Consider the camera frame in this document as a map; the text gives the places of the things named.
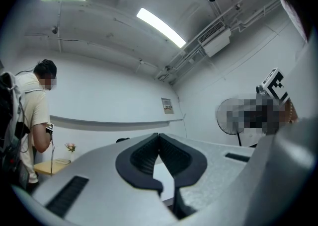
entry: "black fan pole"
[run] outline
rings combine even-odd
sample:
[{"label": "black fan pole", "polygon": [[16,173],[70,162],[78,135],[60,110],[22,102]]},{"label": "black fan pole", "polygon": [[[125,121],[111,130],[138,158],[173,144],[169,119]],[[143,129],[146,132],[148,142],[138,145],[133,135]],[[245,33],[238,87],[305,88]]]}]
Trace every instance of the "black fan pole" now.
[{"label": "black fan pole", "polygon": [[237,132],[237,135],[238,135],[238,145],[241,147],[242,143],[240,142],[240,138],[239,138],[239,133],[238,132]]}]

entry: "white ceiling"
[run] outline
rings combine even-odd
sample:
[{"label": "white ceiling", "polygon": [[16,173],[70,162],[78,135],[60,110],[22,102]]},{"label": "white ceiling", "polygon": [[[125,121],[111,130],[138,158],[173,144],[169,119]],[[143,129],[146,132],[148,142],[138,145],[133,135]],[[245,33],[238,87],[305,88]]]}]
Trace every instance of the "white ceiling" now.
[{"label": "white ceiling", "polygon": [[[180,51],[160,32],[136,18],[145,8],[162,19],[186,42],[239,0],[28,0],[23,18],[25,47],[98,58],[155,77]],[[252,15],[271,0],[245,0],[242,15]],[[225,15],[230,23],[235,10]],[[60,33],[53,34],[52,26]]]}]

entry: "wall sign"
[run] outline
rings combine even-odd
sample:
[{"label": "wall sign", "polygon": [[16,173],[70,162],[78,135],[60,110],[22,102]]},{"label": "wall sign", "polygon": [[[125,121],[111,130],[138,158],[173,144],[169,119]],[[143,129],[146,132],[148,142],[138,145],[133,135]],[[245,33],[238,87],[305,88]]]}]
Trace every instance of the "wall sign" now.
[{"label": "wall sign", "polygon": [[170,99],[161,98],[165,114],[173,114],[173,108]]}]

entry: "white wall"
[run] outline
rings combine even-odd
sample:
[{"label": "white wall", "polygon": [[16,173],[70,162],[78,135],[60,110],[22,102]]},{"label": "white wall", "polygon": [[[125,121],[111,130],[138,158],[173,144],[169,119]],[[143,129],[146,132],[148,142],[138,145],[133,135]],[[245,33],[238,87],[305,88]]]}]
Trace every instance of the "white wall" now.
[{"label": "white wall", "polygon": [[[68,158],[65,143],[77,145],[78,157],[113,144],[119,138],[149,133],[184,136],[184,124],[173,89],[166,83],[136,75],[122,67],[88,57],[27,49],[11,68],[14,74],[43,59],[57,66],[57,86],[47,91],[54,130],[54,158]],[[161,98],[172,101],[165,115]],[[52,147],[36,163],[51,159]]]},{"label": "white wall", "polygon": [[[214,143],[238,145],[236,136],[225,134],[217,125],[215,110],[220,103],[238,95],[255,94],[274,67],[287,75],[295,66],[295,54],[304,42],[282,7],[259,20],[212,57],[217,69],[206,61],[198,64],[174,85],[185,114],[187,137]],[[241,134],[243,146],[261,134]]]}]

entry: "beige t-shirt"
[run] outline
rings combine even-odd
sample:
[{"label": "beige t-shirt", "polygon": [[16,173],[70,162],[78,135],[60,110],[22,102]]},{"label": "beige t-shirt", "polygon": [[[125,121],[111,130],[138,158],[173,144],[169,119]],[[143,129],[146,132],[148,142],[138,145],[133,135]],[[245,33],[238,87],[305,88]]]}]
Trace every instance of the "beige t-shirt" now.
[{"label": "beige t-shirt", "polygon": [[38,182],[34,172],[33,150],[32,144],[32,126],[37,124],[49,123],[50,115],[46,94],[43,86],[39,83],[35,74],[25,74],[17,76],[17,82],[24,91],[40,89],[41,91],[33,91],[25,94],[25,104],[23,106],[25,120],[24,123],[30,129],[30,134],[22,139],[20,158],[26,166],[30,177],[29,183]]}]

